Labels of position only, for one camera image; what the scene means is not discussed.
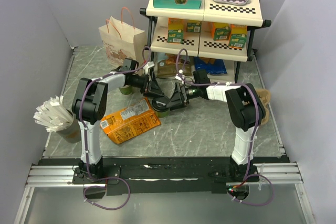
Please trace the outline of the black plastic cup lid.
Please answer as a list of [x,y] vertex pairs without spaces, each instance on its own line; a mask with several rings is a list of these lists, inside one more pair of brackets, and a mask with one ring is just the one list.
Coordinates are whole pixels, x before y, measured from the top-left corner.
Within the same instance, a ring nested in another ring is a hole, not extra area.
[[152,99],[152,108],[156,112],[165,112],[169,111],[170,108],[168,107],[168,103],[170,101],[170,98],[164,96],[164,97],[156,97]]

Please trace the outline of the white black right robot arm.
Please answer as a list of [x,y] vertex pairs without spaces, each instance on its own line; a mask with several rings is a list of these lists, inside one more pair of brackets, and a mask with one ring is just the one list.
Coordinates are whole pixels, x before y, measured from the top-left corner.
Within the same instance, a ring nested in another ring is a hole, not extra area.
[[175,90],[165,108],[175,110],[188,105],[190,99],[221,101],[227,104],[230,119],[235,126],[235,145],[231,158],[236,163],[229,168],[229,175],[235,181],[249,177],[253,160],[253,145],[256,132],[265,117],[265,109],[250,83],[211,83],[204,70],[193,72],[194,82],[184,78],[183,70],[178,70],[176,79],[181,84],[175,85]]

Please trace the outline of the green paper coffee cup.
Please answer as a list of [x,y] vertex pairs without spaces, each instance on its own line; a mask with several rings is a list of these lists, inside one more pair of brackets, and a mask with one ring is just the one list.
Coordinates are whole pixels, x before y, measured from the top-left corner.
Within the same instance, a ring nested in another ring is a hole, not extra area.
[[155,111],[155,114],[158,118],[164,118],[166,116],[168,116],[170,113],[169,110],[164,110],[164,111]]
[[122,95],[131,95],[133,93],[133,87],[126,85],[119,88]]

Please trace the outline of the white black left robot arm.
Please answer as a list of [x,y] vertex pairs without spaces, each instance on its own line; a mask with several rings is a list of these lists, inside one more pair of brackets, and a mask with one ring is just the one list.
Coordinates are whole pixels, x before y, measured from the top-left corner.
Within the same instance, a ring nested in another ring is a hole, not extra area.
[[102,77],[81,78],[79,80],[71,110],[81,130],[81,161],[79,173],[92,183],[103,179],[103,161],[99,141],[100,120],[107,107],[107,96],[112,90],[130,86],[139,88],[149,97],[159,97],[163,92],[154,75],[150,74],[154,62],[147,60],[142,65],[127,58],[123,65]]

